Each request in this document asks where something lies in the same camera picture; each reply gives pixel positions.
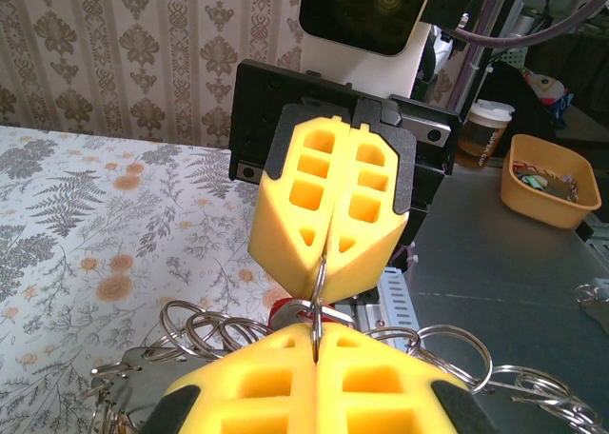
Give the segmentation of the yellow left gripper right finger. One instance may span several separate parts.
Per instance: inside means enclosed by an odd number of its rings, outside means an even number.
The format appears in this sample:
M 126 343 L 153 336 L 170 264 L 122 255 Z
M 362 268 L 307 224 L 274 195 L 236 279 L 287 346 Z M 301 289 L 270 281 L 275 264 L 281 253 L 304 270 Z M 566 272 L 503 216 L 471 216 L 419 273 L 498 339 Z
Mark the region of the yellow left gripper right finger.
M 454 376 L 344 325 L 326 323 L 315 434 L 500 434 Z

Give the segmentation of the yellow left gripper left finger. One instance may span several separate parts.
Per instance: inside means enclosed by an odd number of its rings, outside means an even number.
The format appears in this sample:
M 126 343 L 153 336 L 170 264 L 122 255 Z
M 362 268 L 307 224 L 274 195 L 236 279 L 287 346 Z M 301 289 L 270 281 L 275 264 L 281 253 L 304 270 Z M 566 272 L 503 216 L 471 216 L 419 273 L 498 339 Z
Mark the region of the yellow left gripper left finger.
M 179 378 L 142 434 L 315 434 L 311 326 L 287 326 Z

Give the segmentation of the red plastic key tag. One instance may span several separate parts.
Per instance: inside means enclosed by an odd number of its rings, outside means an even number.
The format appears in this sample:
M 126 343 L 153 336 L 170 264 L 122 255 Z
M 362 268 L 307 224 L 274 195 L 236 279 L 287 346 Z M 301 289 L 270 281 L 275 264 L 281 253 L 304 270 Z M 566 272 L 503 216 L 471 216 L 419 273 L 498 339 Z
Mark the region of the red plastic key tag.
M 298 323 L 311 323 L 311 303 L 297 298 L 283 298 L 277 301 L 269 311 L 267 325 L 272 330 L 279 330 Z

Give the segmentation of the metal band with many keyrings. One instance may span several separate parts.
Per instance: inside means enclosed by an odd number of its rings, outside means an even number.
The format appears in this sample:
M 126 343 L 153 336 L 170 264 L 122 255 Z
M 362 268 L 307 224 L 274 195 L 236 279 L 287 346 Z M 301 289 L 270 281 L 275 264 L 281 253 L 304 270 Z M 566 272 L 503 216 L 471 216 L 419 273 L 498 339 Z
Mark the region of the metal band with many keyrings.
M 460 379 L 473 394 L 506 390 L 512 401 L 536 406 L 564 421 L 572 434 L 609 434 L 609 421 L 567 384 L 535 368 L 494 364 L 486 345 L 462 328 L 430 325 L 414 330 L 388 325 L 364 307 L 357 313 L 354 329 Z M 88 434 L 142 434 L 154 407 L 174 381 L 275 332 L 267 322 L 230 317 L 186 301 L 164 306 L 159 323 L 163 336 L 125 351 L 116 363 L 91 370 L 91 388 L 82 395 L 96 399 Z M 482 375 L 476 377 L 431 351 L 425 341 L 436 336 L 470 345 L 481 356 Z

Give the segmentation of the grey metal shelf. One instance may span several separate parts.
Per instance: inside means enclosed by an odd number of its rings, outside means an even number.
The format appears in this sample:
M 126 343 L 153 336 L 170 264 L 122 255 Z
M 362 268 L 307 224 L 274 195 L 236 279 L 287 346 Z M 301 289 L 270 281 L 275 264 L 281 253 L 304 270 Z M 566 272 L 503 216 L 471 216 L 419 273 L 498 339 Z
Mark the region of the grey metal shelf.
M 609 270 L 576 232 L 506 207 L 500 188 L 497 168 L 458 167 L 442 181 L 407 282 L 418 322 L 466 329 L 496 364 L 548 372 L 608 414 L 609 334 L 575 291 Z

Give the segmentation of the coffee cup with white lid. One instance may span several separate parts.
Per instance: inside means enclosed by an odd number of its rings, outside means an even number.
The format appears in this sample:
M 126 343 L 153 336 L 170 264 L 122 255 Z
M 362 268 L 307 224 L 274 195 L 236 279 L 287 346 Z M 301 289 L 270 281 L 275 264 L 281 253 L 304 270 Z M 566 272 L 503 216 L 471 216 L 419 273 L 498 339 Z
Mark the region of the coffee cup with white lid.
M 515 109 L 507 104 L 477 100 L 470 108 L 458 139 L 455 162 L 463 167 L 484 168 Z

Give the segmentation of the tan plastic tub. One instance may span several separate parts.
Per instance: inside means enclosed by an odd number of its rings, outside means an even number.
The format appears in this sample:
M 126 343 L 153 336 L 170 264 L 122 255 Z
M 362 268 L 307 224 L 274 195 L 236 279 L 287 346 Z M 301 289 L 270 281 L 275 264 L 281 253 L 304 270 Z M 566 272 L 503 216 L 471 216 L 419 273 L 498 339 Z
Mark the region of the tan plastic tub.
M 571 177 L 577 186 L 578 200 L 571 202 L 529 187 L 517 177 L 516 164 L 541 168 L 560 178 Z M 501 200 L 521 215 L 564 229 L 577 227 L 590 212 L 601 206 L 594 171 L 584 157 L 526 134 L 512 137 L 501 170 Z

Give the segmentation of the black bag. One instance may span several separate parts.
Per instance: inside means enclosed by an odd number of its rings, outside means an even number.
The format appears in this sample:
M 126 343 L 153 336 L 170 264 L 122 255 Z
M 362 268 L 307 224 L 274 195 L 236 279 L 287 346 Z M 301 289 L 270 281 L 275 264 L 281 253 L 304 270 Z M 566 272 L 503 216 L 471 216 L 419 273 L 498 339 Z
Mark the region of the black bag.
M 557 139 L 557 130 L 565 127 L 540 102 L 525 82 L 522 71 L 504 62 L 496 62 L 481 88 L 480 98 L 512 106 L 515 112 L 506 135 L 525 134 L 547 141 Z

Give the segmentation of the loose key bunch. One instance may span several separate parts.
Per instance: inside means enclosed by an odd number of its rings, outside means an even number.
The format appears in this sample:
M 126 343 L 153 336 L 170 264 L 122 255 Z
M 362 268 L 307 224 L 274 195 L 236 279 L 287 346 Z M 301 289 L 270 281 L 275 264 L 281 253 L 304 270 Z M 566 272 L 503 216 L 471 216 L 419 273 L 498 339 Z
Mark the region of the loose key bunch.
M 609 335 L 609 297 L 601 295 L 601 288 L 590 284 L 580 285 L 575 289 L 575 298 L 584 313 Z

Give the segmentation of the colourful plush toy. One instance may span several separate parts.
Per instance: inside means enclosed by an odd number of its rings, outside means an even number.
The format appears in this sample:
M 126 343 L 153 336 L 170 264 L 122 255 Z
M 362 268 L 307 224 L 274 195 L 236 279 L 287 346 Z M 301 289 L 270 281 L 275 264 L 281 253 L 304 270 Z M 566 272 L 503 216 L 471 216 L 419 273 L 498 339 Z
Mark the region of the colourful plush toy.
M 522 71 L 529 87 L 538 96 L 542 105 L 557 119 L 568 109 L 574 94 L 558 79 L 537 74 L 529 69 Z

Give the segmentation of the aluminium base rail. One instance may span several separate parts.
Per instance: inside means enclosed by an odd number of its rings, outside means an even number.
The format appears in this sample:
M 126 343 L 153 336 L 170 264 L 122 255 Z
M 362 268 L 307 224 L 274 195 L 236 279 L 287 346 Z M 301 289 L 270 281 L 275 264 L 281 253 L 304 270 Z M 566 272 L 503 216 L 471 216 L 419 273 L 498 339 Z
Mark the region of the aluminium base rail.
M 359 307 L 373 306 L 380 303 L 380 293 L 376 287 L 366 290 L 360 294 L 341 299 L 333 303 L 331 306 L 346 315 L 355 319 L 358 315 Z

